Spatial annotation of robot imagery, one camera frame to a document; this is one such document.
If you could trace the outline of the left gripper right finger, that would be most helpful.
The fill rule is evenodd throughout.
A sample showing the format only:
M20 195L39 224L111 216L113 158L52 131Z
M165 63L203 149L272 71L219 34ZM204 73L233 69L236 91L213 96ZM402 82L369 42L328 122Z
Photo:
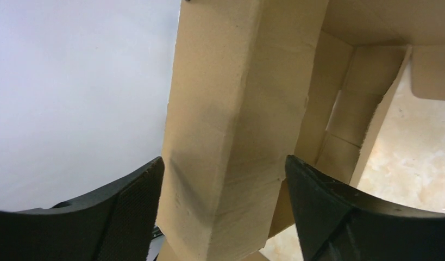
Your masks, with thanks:
M285 173L304 260L445 260L445 213L382 200L294 155Z

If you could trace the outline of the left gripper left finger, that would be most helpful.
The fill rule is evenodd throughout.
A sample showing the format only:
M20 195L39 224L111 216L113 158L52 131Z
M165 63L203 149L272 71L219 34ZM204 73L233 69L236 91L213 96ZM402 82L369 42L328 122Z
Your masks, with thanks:
M146 260L164 170L156 157L52 208L0 211L0 260Z

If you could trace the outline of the brown cardboard box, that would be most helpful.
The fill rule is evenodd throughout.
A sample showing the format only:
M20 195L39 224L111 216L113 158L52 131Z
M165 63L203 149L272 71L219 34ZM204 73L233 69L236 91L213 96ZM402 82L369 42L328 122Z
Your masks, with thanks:
M445 189L445 1L182 2L159 260L258 260L295 225L289 155Z

